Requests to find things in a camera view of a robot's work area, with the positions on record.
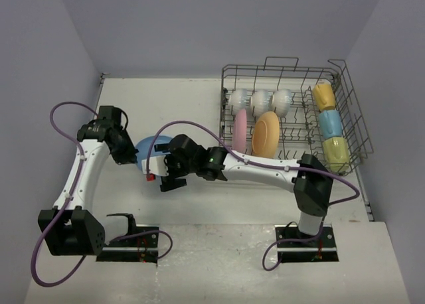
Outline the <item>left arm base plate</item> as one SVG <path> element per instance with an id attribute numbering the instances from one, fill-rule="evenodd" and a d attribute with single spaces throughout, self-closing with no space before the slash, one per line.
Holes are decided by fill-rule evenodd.
<path id="1" fill-rule="evenodd" d="M 157 263 L 159 236 L 148 234 L 110 242 L 96 257 L 97 262 Z"/>

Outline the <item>white bowl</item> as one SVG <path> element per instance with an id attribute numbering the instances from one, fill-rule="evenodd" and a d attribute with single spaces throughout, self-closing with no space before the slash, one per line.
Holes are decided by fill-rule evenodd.
<path id="1" fill-rule="evenodd" d="M 270 94 L 267 90 L 257 90 L 250 97 L 250 111 L 253 117 L 260 117 L 269 111 Z"/>
<path id="2" fill-rule="evenodd" d="M 245 110 L 248 103 L 248 91 L 246 89 L 236 89 L 228 97 L 228 107 L 232 115 L 236 115 L 240 110 Z"/>
<path id="3" fill-rule="evenodd" d="M 278 90 L 270 98 L 270 110 L 280 118 L 286 117 L 291 104 L 292 91 L 289 89 Z"/>

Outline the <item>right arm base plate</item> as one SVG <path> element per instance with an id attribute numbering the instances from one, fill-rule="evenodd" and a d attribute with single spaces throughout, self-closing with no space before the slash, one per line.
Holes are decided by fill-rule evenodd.
<path id="1" fill-rule="evenodd" d="M 280 242 L 277 255 L 281 263 L 338 262 L 333 228 L 325 224 L 320 237 L 312 242 Z"/>

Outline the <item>blue mug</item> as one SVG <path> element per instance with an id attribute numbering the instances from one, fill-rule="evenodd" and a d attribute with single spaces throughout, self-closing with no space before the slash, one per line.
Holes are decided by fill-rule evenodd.
<path id="1" fill-rule="evenodd" d="M 318 116 L 319 127 L 325 140 L 332 137 L 341 137 L 341 116 L 337 110 L 324 110 Z"/>

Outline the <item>pink plate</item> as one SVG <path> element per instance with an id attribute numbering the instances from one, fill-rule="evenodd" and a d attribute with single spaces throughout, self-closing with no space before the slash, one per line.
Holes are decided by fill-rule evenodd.
<path id="1" fill-rule="evenodd" d="M 244 153 L 246 150 L 247 115 L 246 110 L 241 109 L 234 118 L 232 128 L 232 149 Z"/>

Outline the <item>light green mug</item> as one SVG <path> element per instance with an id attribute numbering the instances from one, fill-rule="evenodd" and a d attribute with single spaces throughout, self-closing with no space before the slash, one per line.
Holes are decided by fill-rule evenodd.
<path id="1" fill-rule="evenodd" d="M 343 175 L 350 163 L 349 149 L 344 137 L 331 137 L 323 143 L 326 167 L 335 174 Z"/>

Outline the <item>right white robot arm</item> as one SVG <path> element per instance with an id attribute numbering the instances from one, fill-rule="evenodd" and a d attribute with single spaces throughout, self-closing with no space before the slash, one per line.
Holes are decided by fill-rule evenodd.
<path id="1" fill-rule="evenodd" d="M 143 160 L 141 165 L 146 175 L 160 177 L 161 191 L 185 186 L 185 177 L 190 174 L 206 181 L 250 181 L 277 187 L 295 196 L 300 211 L 298 242 L 311 246 L 318 241 L 333 179 L 314 156 L 305 154 L 300 160 L 275 160 L 224 147 L 205 149 L 184 134 L 153 148 L 157 155 Z"/>

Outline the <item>orange yellow plate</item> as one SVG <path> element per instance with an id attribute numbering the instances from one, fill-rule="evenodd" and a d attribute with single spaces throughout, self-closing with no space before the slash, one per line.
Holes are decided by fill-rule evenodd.
<path id="1" fill-rule="evenodd" d="M 274 112 L 262 114 L 254 127 L 252 152 L 256 157 L 273 158 L 280 138 L 280 122 Z"/>

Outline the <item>yellow mug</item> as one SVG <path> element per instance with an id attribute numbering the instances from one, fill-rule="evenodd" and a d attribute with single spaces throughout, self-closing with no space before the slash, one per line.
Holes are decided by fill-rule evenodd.
<path id="1" fill-rule="evenodd" d="M 312 92 L 319 111 L 335 109 L 335 94 L 331 84 L 317 84 Z"/>

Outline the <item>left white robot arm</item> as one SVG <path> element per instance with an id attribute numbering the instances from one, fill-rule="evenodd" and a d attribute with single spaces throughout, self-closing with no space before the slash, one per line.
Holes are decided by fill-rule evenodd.
<path id="1" fill-rule="evenodd" d="M 127 125 L 127 115 L 114 106 L 101 106 L 98 115 L 71 137 L 77 149 L 66 184 L 52 208 L 39 213 L 42 239 L 54 256 L 97 256 L 114 238 L 123 246 L 137 241 L 138 230 L 127 214 L 96 219 L 92 214 L 94 193 L 104 163 L 137 163 Z"/>

